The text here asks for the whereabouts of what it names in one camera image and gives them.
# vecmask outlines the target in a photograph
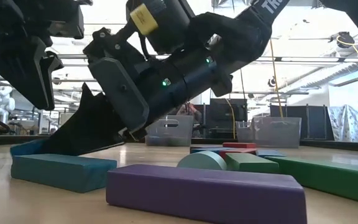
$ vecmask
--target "yellow label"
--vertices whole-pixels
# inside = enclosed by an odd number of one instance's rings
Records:
[[[141,4],[133,10],[130,15],[140,33],[143,35],[147,35],[158,28],[157,21],[154,19],[145,4]]]

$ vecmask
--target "blue block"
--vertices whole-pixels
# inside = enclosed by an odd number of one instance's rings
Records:
[[[215,153],[219,154],[219,151],[229,150],[229,149],[233,149],[233,148],[230,148],[230,147],[205,147],[205,148],[199,148],[199,149],[190,149],[190,154],[196,153],[196,152],[202,152],[202,151],[215,152]]]
[[[278,157],[285,157],[284,154],[278,152],[277,150],[272,149],[258,149],[256,150],[256,155],[259,157],[266,157],[266,156],[278,156]]]
[[[23,156],[23,155],[33,155],[37,154],[41,150],[42,144],[45,142],[45,139],[34,140],[19,144],[11,147],[11,156]]]
[[[58,154],[14,156],[12,159],[12,178],[78,193],[105,187],[107,171],[117,167],[117,161]]]

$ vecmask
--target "ceiling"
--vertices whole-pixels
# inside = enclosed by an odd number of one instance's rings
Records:
[[[223,2],[215,8],[211,0],[188,0],[196,14],[204,12],[215,12],[228,17],[235,17],[247,6],[242,0],[235,1],[235,7],[230,1]],[[52,50],[58,54],[82,54],[83,48],[92,40],[92,33],[102,27],[111,29],[112,33],[117,32],[126,23],[126,0],[94,0],[93,6],[82,6],[85,22],[85,38],[83,40],[53,38]],[[339,49],[335,42],[329,43],[329,37],[341,31],[350,32],[358,43],[358,28],[349,17],[340,11],[326,9],[323,7],[312,9],[311,6],[288,6],[277,17],[273,24],[273,52],[274,56],[281,57],[346,57],[357,56],[354,49]],[[129,39],[129,43],[139,51],[140,42],[137,35]],[[152,47],[147,43],[148,50],[155,54]],[[265,50],[265,60],[272,55],[270,46]],[[54,77],[67,79],[88,79],[93,78],[88,70],[85,60],[64,59],[63,63],[70,64],[61,70],[53,73]],[[304,74],[321,68],[321,63],[277,63],[277,81],[280,86],[300,79]],[[273,77],[273,66],[270,62],[253,63],[242,69],[245,91],[270,91],[267,83]],[[233,91],[242,91],[240,71],[234,73]],[[88,83],[92,90],[100,90],[97,83]],[[60,85],[53,85],[54,89],[80,89],[82,82],[63,82]],[[65,93],[68,97],[78,100],[80,93]]]

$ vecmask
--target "person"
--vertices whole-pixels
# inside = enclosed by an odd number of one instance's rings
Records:
[[[192,103],[185,103],[182,105],[177,113],[177,115],[191,115],[194,117],[193,125],[201,123],[203,115],[194,107]],[[201,137],[200,131],[194,130],[193,137]]]

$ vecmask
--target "purple foam block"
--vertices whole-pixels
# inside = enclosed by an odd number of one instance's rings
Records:
[[[307,223],[305,193],[289,175],[133,165],[108,172],[106,201],[211,223]]]

